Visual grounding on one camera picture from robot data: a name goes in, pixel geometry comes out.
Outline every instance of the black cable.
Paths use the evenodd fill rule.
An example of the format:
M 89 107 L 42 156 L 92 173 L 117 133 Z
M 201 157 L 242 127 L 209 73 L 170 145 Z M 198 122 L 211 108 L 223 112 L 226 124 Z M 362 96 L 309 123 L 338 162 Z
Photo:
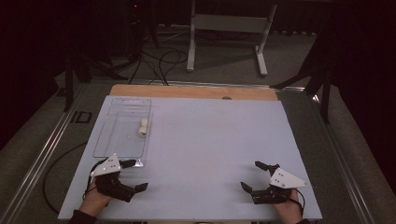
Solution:
M 195 34 L 195 36 L 198 37 L 198 38 L 204 39 L 204 40 L 208 40 L 208 41 L 214 41 L 214 42 L 219 41 L 219 37 L 218 37 L 218 35 L 217 35 L 214 31 L 202 31 L 202 32 L 200 32 L 200 33 L 214 33 L 214 34 L 215 34 L 215 37 L 212 38 L 212 37 L 207 37 L 207 36 L 199 35 L 199 34 Z
M 150 68 L 154 71 L 154 73 L 156 74 L 156 77 L 159 77 L 159 78 L 160 78 L 160 80 L 161 80 L 161 82 L 163 83 L 163 85 L 169 86 L 169 83 L 168 83 L 167 80 L 166 80 L 167 74 L 168 74 L 172 69 L 174 69 L 174 68 L 176 67 L 177 64 L 186 62 L 187 59 L 188 59 L 188 56 L 187 56 L 187 53 L 186 53 L 186 52 L 183 52 L 183 51 L 181 51 L 181 50 L 179 50 L 179 49 L 175 49 L 175 48 L 171 48 L 171 47 L 162 47 L 162 48 L 160 48 L 160 49 L 170 49 L 170 51 L 165 52 L 160 58 L 158 58 L 158 57 L 156 57 L 156 56 L 153 56 L 153 55 L 151 55 L 151 54 L 148 54 L 148 53 L 146 53 L 146 52 L 143 51 L 143 50 L 142 50 L 142 54 L 145 54 L 145 55 L 149 56 L 150 58 L 153 58 L 153 59 L 158 60 L 158 66 L 159 66 L 159 68 L 160 68 L 160 74 L 158 74 L 156 71 L 154 71 L 154 70 L 155 70 L 155 65 L 154 65 L 154 68 L 152 68 L 152 67 L 150 67 Z M 165 56 L 167 56 L 167 55 L 169 55 L 169 54 L 171 54 L 171 53 L 177 53 L 177 56 L 178 56 L 178 57 L 177 57 L 177 60 L 176 60 L 175 62 L 166 61 L 166 60 L 164 59 Z M 183 60 L 180 60 L 182 54 L 183 54 L 185 57 L 184 57 Z M 172 64 L 172 66 L 171 66 L 171 68 L 169 68 L 166 72 L 164 72 L 164 71 L 163 71 L 163 63 L 170 63 L 170 64 Z
M 47 204 L 47 205 L 49 206 L 49 208 L 50 208 L 54 213 L 56 213 L 56 214 L 59 214 L 59 211 L 50 203 L 50 200 L 49 200 L 48 197 L 47 197 L 47 193 L 46 193 L 47 178 L 48 178 L 48 176 L 49 176 L 49 174 L 50 174 L 50 171 L 52 170 L 52 168 L 55 166 L 55 164 L 56 164 L 59 160 L 61 160 L 61 159 L 62 159 L 65 155 L 67 155 L 68 153 L 70 153 L 70 152 L 76 150 L 77 148 L 82 147 L 82 146 L 84 146 L 84 145 L 86 145 L 86 144 L 87 144 L 87 142 L 84 142 L 84 143 L 79 144 L 79 145 L 76 146 L 76 147 L 73 147 L 73 148 L 67 150 L 64 154 L 62 154 L 58 159 L 56 159 L 56 160 L 50 165 L 48 171 L 47 171 L 46 174 L 44 175 L 43 185 L 42 185 L 41 191 L 42 191 L 42 193 L 43 193 L 43 197 L 44 197 L 44 200 L 46 201 L 46 204 Z
M 164 80 L 161 78 L 161 76 L 155 70 L 155 63 L 147 61 L 143 56 L 142 56 L 142 60 L 152 70 L 152 72 L 155 75 L 154 78 L 148 84 L 151 84 L 151 82 L 153 82 L 155 80 L 155 78 L 157 77 L 160 79 L 161 83 L 165 86 L 166 84 L 165 84 Z
M 92 188 L 92 189 L 86 189 L 86 190 L 84 191 L 84 194 L 82 195 L 82 200 L 85 199 L 85 195 L 86 195 L 87 193 L 89 193 L 89 192 L 91 192 L 91 191 L 93 191 L 94 189 L 97 189 L 97 188 L 98 188 L 98 187 L 95 186 L 95 187 Z
M 303 208 L 303 206 L 302 206 L 299 202 L 295 201 L 294 199 L 288 198 L 288 200 L 291 201 L 292 203 L 296 203 L 296 204 L 299 206 L 299 208 L 300 208 L 300 213 L 301 213 L 301 216 L 302 216 L 302 215 L 304 214 L 304 208 Z
M 90 192 L 91 190 L 95 189 L 95 188 L 93 188 L 93 189 L 88 190 L 88 188 L 90 187 L 90 184 L 91 184 L 91 179 L 92 179 L 92 178 L 91 178 L 91 173 L 92 173 L 92 171 L 94 171 L 94 170 L 96 169 L 96 167 L 97 167 L 98 165 L 102 164 L 105 160 L 107 160 L 107 158 L 104 159 L 104 160 L 101 160 L 101 161 L 97 162 L 97 163 L 91 168 L 90 174 L 88 175 L 87 188 L 86 188 L 84 194 L 82 195 L 82 199 L 84 199 L 86 193 L 88 193 L 88 192 Z
M 299 190 L 297 190 L 297 192 L 301 195 L 301 197 L 303 198 L 303 206 L 302 206 L 302 208 L 303 208 L 303 211 L 304 211 L 304 208 L 305 208 L 305 197 L 304 197 L 304 195 L 299 191 Z
M 134 73 L 132 74 L 131 78 L 129 79 L 128 84 L 131 84 L 132 80 L 133 80 L 134 77 L 136 76 L 137 70 L 139 69 L 141 63 L 142 63 L 142 55 L 139 55 L 139 63 L 137 64 L 137 67 L 136 67 L 136 69 L 134 70 Z

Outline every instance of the metal frame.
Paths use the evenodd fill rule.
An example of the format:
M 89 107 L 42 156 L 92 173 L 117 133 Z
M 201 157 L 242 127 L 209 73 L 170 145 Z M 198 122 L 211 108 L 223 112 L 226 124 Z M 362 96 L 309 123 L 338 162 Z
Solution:
M 210 84 L 210 83 L 194 83 L 194 82 L 173 82 L 173 84 L 185 85 L 185 86 L 264 87 L 271 89 L 269 86 L 265 86 L 265 85 L 229 85 L 229 84 L 226 85 L 226 84 Z M 38 178 L 41 176 L 53 151 L 56 149 L 58 142 L 62 138 L 64 130 L 66 129 L 67 124 L 72 118 L 71 111 L 73 111 L 73 108 L 76 107 L 78 103 L 78 99 L 87 89 L 88 85 L 89 84 L 82 84 L 78 88 L 78 92 L 76 93 L 77 95 L 76 101 L 72 104 L 69 112 L 63 114 L 57 126 L 54 128 L 46 145 L 43 147 L 39 156 L 35 159 L 34 164 L 30 167 L 29 171 L 26 173 L 25 177 L 23 178 L 21 185 L 19 186 L 16 194 L 9 203 L 5 213 L 2 214 L 2 216 L 0 217 L 0 223 L 14 223 L 16 221 L 18 214 L 22 210 L 26 200 L 28 199 L 30 193 L 35 187 L 35 183 L 37 182 Z M 304 88 L 287 87 L 283 90 L 275 90 L 275 91 L 276 92 L 294 91 L 304 94 Z M 331 141 L 332 154 L 336 158 L 336 165 L 340 171 L 341 177 L 343 178 L 346 184 L 346 188 L 348 190 L 349 196 L 351 198 L 351 201 L 355 205 L 358 216 L 361 219 L 361 223 L 363 224 L 375 223 L 374 217 L 370 211 L 370 208 L 367 205 L 366 200 L 363 197 L 361 189 L 348 167 L 347 161 L 342 154 L 340 146 L 337 144 L 335 140 L 335 136 L 333 134 L 331 126 L 323 122 L 323 119 L 318 110 L 319 101 L 317 96 L 313 96 L 312 106 L 316 111 L 316 120 L 318 121 L 318 125 L 322 126 L 322 128 L 325 130 L 325 133 L 328 136 L 328 139 Z
M 187 71 L 192 72 L 194 70 L 196 47 L 195 29 L 237 31 L 262 34 L 262 42 L 259 46 L 256 46 L 256 58 L 260 68 L 260 75 L 266 77 L 268 72 L 262 51 L 271 29 L 276 7 L 277 5 L 271 6 L 267 18 L 205 15 L 195 13 L 195 0 L 191 0 L 190 47 L 187 60 Z

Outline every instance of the human hand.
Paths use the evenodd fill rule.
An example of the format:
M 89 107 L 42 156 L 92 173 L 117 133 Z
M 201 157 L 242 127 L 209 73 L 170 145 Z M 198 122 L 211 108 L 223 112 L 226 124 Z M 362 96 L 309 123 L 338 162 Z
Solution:
M 110 196 L 106 196 L 97 190 L 94 178 L 88 187 L 88 190 L 85 193 L 85 199 L 78 210 L 92 217 L 96 217 L 102 212 L 111 199 L 112 198 Z
M 290 198 L 298 202 L 296 189 L 291 190 Z M 303 220 L 300 206 L 297 203 L 286 201 L 285 203 L 274 203 L 273 206 L 283 224 L 296 224 Z

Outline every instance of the black sleeve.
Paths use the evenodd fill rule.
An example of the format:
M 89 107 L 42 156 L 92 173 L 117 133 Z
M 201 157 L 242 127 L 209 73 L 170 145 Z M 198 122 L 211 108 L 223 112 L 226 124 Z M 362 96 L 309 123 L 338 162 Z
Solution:
M 90 215 L 75 210 L 68 224 L 94 224 L 95 222 L 96 217 L 91 217 Z
M 309 224 L 309 223 L 311 223 L 311 222 L 309 222 L 308 219 L 304 218 L 303 220 L 297 222 L 296 224 Z

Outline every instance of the wooden edge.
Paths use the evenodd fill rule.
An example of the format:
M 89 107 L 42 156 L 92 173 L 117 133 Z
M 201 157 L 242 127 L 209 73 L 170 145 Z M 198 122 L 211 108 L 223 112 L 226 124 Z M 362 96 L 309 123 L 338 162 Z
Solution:
M 114 96 L 179 97 L 235 100 L 277 101 L 274 90 L 263 87 L 203 87 L 150 86 L 117 84 L 111 89 Z

